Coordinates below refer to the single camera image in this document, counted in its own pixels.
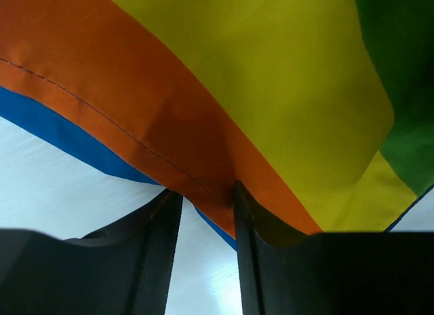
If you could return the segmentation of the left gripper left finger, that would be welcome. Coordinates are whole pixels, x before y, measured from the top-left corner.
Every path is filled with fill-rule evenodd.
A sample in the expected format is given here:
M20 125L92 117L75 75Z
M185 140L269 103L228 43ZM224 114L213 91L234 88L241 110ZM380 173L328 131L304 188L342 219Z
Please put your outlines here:
M1 230L2 314L163 314L182 196L148 204L82 238Z

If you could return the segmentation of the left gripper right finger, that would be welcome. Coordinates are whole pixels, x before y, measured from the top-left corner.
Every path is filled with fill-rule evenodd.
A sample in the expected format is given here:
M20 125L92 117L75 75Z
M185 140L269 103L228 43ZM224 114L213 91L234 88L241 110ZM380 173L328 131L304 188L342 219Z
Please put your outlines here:
M432 314L431 232L304 234L242 182L234 216L244 314Z

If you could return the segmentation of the rainbow striped shorts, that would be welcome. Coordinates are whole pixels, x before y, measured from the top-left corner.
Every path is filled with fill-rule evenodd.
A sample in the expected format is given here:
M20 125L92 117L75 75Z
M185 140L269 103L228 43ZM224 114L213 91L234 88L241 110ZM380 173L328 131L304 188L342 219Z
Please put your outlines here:
M415 230L433 186L433 0L1 0L1 116L306 234Z

